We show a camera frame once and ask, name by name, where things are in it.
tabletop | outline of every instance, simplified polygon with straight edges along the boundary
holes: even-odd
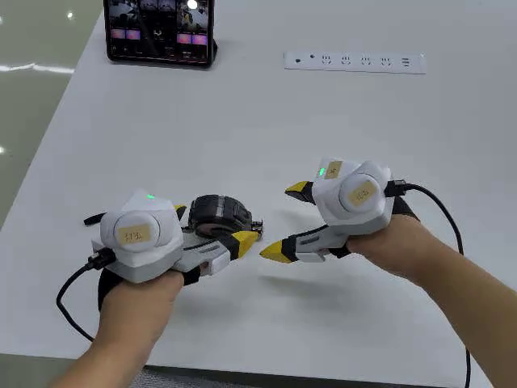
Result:
[[[144,188],[233,196],[265,222],[245,259],[180,293],[150,364],[462,386],[463,346],[422,290],[358,256],[283,265],[259,251],[322,224],[284,195],[321,157],[371,159],[435,192],[465,254],[517,287],[516,22],[503,0],[220,0],[216,62],[187,70],[111,63],[99,18],[0,232],[0,352],[86,349],[54,306],[90,254],[82,219]],[[296,50],[425,53],[428,71],[285,70]],[[438,208],[408,201],[454,244]],[[98,276],[65,297],[92,333]],[[474,365],[472,386],[487,385]]]

white power strip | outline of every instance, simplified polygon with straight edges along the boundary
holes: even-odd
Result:
[[[285,69],[425,74],[423,54],[288,52]]]

floor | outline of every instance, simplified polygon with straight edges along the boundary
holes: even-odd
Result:
[[[0,6],[0,227],[101,10],[99,0],[26,0]],[[0,354],[0,386],[46,386],[70,362]],[[262,380],[260,386],[286,385],[286,381],[273,382],[273,377],[208,376],[248,384]],[[300,386],[323,385],[305,381]]]

yellow claw finger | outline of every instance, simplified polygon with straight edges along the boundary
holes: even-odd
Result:
[[[238,258],[240,259],[248,252],[253,243],[259,239],[259,234],[257,232],[241,231],[232,234],[232,237],[239,242]]]
[[[278,263],[290,264],[298,261],[296,257],[296,240],[294,238],[285,238],[284,240],[277,241],[260,252],[260,255]]]
[[[186,205],[174,205],[176,209],[176,214],[178,214],[178,219],[181,220],[181,217],[185,214],[185,210],[187,210]]]
[[[313,182],[308,182],[306,180],[298,182],[293,184],[290,188],[286,188],[285,193],[297,200],[314,204]]]

label sticker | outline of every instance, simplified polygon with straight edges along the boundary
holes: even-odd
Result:
[[[339,176],[342,164],[343,161],[341,160],[334,160],[333,162],[330,162],[326,169],[325,179],[336,179]]]
[[[354,206],[361,206],[371,196],[377,192],[375,185],[367,180],[361,184],[356,190],[348,194],[348,199]]]
[[[151,240],[151,229],[149,224],[119,228],[117,237],[120,245],[146,243]]]

